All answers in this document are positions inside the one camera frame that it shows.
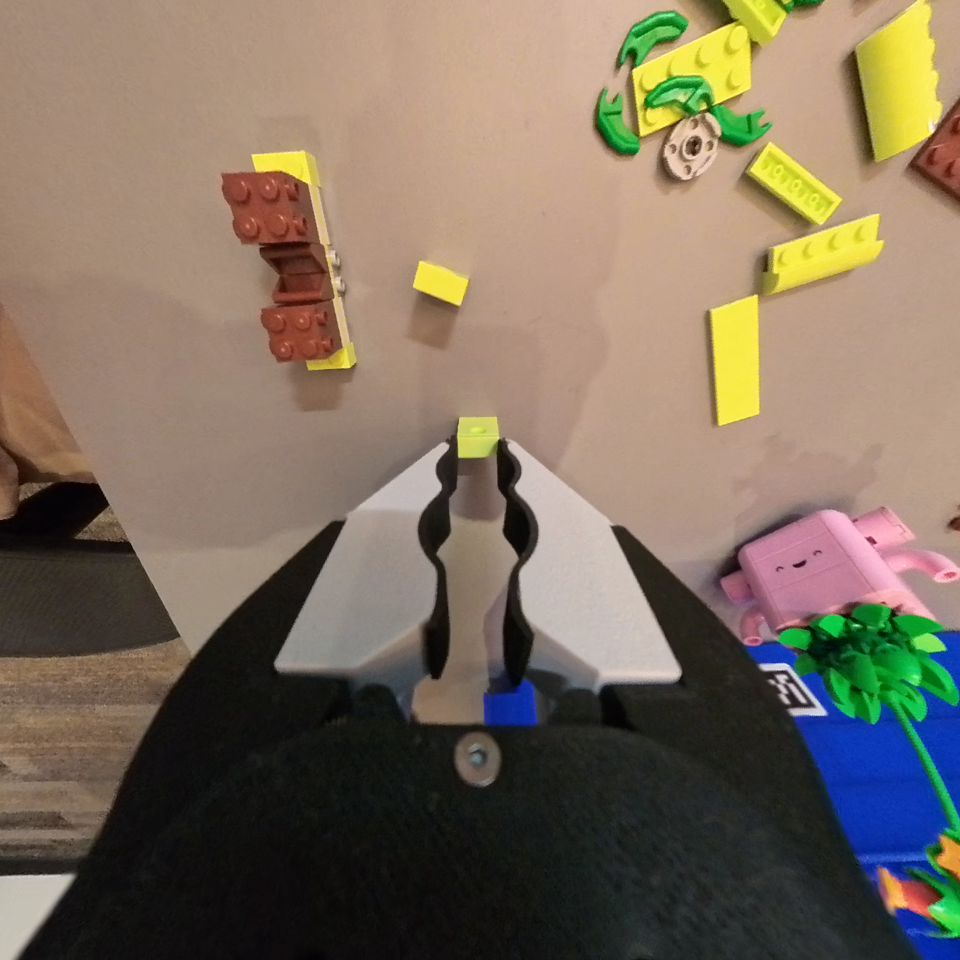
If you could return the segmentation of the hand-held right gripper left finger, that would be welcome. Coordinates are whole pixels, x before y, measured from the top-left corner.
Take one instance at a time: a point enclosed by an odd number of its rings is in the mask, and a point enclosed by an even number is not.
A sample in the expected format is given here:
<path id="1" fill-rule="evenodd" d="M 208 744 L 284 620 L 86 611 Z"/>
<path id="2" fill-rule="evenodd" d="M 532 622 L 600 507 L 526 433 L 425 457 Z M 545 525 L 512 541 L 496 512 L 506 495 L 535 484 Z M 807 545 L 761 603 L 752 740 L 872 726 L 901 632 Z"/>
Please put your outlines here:
<path id="1" fill-rule="evenodd" d="M 439 679 L 450 645 L 447 572 L 458 483 L 444 440 L 351 511 L 274 668 L 281 675 L 381 685 L 408 713 L 416 687 Z"/>

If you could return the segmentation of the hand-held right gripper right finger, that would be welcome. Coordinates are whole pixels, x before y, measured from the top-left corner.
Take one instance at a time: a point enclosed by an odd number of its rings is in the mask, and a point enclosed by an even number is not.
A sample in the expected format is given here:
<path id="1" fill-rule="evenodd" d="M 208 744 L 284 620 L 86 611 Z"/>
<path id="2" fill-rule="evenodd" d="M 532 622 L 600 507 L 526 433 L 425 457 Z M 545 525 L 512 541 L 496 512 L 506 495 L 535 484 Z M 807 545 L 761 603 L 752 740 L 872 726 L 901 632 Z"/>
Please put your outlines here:
<path id="1" fill-rule="evenodd" d="M 609 519 L 514 440 L 501 443 L 501 681 L 569 689 L 672 685 L 681 667 Z"/>

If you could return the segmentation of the small lime toy brick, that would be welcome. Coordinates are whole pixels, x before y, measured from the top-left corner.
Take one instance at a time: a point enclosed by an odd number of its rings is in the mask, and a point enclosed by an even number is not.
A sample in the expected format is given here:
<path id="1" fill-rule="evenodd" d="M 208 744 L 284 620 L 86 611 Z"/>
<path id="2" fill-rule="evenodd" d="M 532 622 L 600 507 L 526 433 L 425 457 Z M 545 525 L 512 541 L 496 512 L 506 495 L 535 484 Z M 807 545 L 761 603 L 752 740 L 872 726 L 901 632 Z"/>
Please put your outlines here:
<path id="1" fill-rule="evenodd" d="M 413 289 L 445 304 L 460 308 L 469 289 L 470 278 L 465 275 L 421 260 L 416 265 Z"/>
<path id="2" fill-rule="evenodd" d="M 457 424 L 461 461 L 485 460 L 496 454 L 501 432 L 496 416 L 461 416 Z"/>

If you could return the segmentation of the brown and lime brick assembly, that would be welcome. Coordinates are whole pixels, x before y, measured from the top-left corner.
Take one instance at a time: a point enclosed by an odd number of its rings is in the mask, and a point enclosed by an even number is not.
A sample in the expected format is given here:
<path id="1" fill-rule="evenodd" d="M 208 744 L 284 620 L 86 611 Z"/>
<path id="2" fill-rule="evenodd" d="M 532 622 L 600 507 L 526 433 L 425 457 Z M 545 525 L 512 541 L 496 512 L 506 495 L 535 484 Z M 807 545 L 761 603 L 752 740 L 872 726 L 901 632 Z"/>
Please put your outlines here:
<path id="1" fill-rule="evenodd" d="M 252 163 L 250 172 L 223 173 L 221 190 L 236 237 L 256 247 L 273 273 L 270 303 L 260 311 L 270 353 L 310 371 L 354 368 L 342 259 L 317 159 L 302 150 L 255 153 Z"/>

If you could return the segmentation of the pink toy pot with plant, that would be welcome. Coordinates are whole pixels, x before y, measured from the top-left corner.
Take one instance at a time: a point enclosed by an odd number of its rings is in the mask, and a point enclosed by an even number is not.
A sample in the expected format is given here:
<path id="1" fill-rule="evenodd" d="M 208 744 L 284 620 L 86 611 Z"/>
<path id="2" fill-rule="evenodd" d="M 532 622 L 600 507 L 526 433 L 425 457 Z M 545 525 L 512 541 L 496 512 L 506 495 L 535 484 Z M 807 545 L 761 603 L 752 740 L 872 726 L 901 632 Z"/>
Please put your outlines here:
<path id="1" fill-rule="evenodd" d="M 913 541 L 887 508 L 856 518 L 821 510 L 745 544 L 721 588 L 743 607 L 746 646 L 796 654 L 798 676 L 818 676 L 846 717 L 876 725 L 886 707 L 902 726 L 946 824 L 926 847 L 930 869 L 908 868 L 906 879 L 880 868 L 873 884 L 895 920 L 906 910 L 929 920 L 935 936 L 957 940 L 958 809 L 917 725 L 928 713 L 925 693 L 958 707 L 958 630 L 935 620 L 903 574 L 948 584 L 959 571 Z"/>

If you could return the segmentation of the short lime flat tile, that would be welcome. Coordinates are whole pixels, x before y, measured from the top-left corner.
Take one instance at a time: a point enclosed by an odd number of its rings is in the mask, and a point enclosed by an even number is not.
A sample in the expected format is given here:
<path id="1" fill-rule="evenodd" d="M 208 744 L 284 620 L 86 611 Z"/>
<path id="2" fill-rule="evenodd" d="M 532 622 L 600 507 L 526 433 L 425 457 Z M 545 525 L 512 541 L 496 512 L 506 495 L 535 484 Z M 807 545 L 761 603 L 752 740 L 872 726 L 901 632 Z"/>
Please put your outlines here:
<path id="1" fill-rule="evenodd" d="M 760 414 L 760 300 L 751 295 L 709 315 L 718 427 Z"/>

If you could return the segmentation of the black office chair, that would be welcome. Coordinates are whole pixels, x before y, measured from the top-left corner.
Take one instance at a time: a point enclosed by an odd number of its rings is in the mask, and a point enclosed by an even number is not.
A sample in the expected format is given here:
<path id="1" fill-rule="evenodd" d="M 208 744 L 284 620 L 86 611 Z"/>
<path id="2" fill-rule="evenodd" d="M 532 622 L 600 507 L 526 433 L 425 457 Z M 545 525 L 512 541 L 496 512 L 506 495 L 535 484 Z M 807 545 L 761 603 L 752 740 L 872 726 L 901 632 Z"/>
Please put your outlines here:
<path id="1" fill-rule="evenodd" d="M 109 502 L 60 483 L 1 523 L 1 656 L 88 656 L 160 645 L 178 630 L 128 542 L 80 539 Z"/>

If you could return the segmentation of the blue plastic bin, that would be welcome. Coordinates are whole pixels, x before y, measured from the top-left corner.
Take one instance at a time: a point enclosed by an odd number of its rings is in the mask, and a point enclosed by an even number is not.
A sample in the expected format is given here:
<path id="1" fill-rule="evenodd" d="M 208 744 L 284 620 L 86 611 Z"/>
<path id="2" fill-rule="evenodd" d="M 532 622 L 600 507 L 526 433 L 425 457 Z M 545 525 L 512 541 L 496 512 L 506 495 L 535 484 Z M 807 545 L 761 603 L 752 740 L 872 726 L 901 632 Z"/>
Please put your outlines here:
<path id="1" fill-rule="evenodd" d="M 846 717 L 818 676 L 798 676 L 797 655 L 782 645 L 764 644 L 748 652 L 793 717 L 870 881 L 876 883 L 881 868 L 906 879 L 906 869 L 930 869 L 926 847 L 937 840 L 946 821 L 911 741 L 889 709 L 884 708 L 874 725 Z M 925 697 L 928 713 L 916 729 L 958 809 L 958 707 L 928 693 Z M 544 723 L 546 715 L 545 705 L 536 705 L 528 680 L 520 692 L 484 693 L 487 726 L 532 726 Z M 940 931 L 925 917 L 900 910 L 896 918 L 922 958 L 959 959 L 958 939 L 935 936 Z"/>

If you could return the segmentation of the person's leg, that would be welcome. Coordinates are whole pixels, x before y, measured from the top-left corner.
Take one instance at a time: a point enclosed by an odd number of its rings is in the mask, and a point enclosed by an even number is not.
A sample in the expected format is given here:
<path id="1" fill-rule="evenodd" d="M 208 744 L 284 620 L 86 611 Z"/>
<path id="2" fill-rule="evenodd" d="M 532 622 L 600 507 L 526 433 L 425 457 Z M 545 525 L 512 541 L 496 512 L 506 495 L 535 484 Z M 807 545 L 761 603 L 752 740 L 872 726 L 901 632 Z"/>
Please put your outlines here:
<path id="1" fill-rule="evenodd" d="M 14 323 L 1 313 L 1 519 L 14 517 L 21 487 L 95 481 Z"/>

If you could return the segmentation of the lime narrow studded plate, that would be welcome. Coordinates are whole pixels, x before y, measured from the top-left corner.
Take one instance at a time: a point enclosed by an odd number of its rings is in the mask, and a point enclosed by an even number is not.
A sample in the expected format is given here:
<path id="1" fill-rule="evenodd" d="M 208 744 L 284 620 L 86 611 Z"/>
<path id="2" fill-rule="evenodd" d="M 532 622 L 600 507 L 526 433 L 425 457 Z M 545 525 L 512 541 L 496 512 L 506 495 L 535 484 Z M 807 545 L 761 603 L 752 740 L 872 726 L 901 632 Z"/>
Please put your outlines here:
<path id="1" fill-rule="evenodd" d="M 824 224 L 844 203 L 837 192 L 772 142 L 758 153 L 746 175 L 810 224 Z"/>
<path id="2" fill-rule="evenodd" d="M 730 16 L 748 31 L 751 41 L 766 46 L 783 27 L 788 11 L 778 1 L 722 1 Z"/>

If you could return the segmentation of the grey round plate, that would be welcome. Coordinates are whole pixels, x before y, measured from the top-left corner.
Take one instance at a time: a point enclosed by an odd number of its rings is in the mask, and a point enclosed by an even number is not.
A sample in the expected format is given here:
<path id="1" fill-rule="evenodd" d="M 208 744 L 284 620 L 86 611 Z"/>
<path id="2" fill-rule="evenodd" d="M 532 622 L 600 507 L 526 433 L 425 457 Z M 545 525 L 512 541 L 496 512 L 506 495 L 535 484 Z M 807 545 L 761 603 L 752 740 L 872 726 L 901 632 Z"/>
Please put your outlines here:
<path id="1" fill-rule="evenodd" d="M 722 129 L 713 115 L 690 116 L 676 125 L 664 142 L 664 171 L 678 182 L 690 182 L 711 168 L 721 145 Z"/>

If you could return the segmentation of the scattered green leaf pieces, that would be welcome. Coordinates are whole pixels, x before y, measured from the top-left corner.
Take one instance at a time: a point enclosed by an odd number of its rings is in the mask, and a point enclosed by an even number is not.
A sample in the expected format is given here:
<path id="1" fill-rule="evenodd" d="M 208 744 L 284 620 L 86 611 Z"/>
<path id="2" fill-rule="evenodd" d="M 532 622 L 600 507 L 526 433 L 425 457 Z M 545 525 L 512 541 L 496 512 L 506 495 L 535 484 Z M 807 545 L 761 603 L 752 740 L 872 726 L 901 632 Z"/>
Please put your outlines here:
<path id="1" fill-rule="evenodd" d="M 820 1 L 778 3 L 781 3 L 788 11 L 786 20 L 791 15 L 794 15 L 798 11 L 817 8 L 821 6 Z M 727 14 L 728 23 L 719 29 L 736 22 L 728 12 Z M 637 118 L 634 121 L 629 121 L 626 119 L 626 94 L 624 92 L 613 94 L 607 88 L 599 93 L 594 110 L 596 131 L 606 142 L 607 148 L 612 149 L 612 151 L 621 156 L 632 157 L 640 150 L 640 142 L 642 137 L 639 136 L 639 121 L 632 84 L 632 71 L 646 61 L 652 61 L 657 56 L 663 56 L 668 52 L 676 49 L 678 46 L 686 45 L 681 43 L 681 39 L 688 28 L 689 20 L 682 13 L 680 13 L 677 8 L 665 8 L 653 12 L 648 16 L 636 22 L 628 31 L 628 35 L 621 45 L 616 65 L 618 69 L 628 65 L 631 67 L 628 92 L 632 95 L 632 103 Z M 756 51 L 761 47 L 762 46 L 752 43 L 752 60 Z M 722 103 L 718 103 L 714 102 L 712 88 L 705 78 L 702 78 L 701 76 L 680 76 L 658 84 L 650 93 L 647 94 L 645 105 L 654 109 L 666 104 L 676 104 L 680 107 L 687 116 L 677 124 L 671 125 L 671 127 L 674 127 L 689 117 L 694 117 L 702 112 L 709 112 L 714 116 L 716 120 L 721 126 L 722 143 L 736 148 L 745 148 L 764 137 L 772 128 L 772 124 L 765 120 L 765 112 L 762 110 L 746 113 L 735 111 L 729 105 L 729 102 L 741 95 L 732 97 Z"/>

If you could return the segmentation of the lime wide studded plate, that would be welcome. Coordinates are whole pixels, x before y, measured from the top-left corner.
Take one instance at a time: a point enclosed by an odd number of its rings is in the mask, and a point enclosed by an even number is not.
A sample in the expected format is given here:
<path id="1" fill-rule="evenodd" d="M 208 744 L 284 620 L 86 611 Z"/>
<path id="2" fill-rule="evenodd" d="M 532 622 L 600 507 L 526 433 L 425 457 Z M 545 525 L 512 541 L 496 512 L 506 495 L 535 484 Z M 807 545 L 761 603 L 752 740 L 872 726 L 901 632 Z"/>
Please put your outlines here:
<path id="1" fill-rule="evenodd" d="M 674 125 L 687 116 L 676 104 L 656 109 L 645 105 L 648 93 L 664 80 L 677 77 L 705 78 L 718 103 L 749 91 L 752 85 L 752 41 L 748 29 L 736 21 L 646 61 L 632 71 L 640 137 Z"/>

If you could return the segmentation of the large brown studded plate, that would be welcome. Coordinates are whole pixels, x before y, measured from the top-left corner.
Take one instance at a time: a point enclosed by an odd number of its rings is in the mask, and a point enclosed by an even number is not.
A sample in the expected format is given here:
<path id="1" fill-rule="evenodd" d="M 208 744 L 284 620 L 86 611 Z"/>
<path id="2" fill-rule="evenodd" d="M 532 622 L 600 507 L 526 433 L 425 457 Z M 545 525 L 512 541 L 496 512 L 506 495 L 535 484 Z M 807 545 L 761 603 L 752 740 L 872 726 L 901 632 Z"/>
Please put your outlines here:
<path id="1" fill-rule="evenodd" d="M 959 200 L 959 102 L 944 115 L 909 167 Z"/>

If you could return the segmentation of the lime curved slope brick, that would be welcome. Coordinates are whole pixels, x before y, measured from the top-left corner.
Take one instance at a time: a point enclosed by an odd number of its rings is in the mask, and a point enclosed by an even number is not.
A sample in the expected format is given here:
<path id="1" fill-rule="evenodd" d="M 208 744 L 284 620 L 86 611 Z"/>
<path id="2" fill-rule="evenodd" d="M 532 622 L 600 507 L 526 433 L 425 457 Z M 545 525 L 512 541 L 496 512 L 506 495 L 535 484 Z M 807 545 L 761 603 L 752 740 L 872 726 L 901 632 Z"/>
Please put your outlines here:
<path id="1" fill-rule="evenodd" d="M 918 1 L 856 47 L 856 64 L 873 159 L 921 144 L 943 112 L 929 1 Z"/>

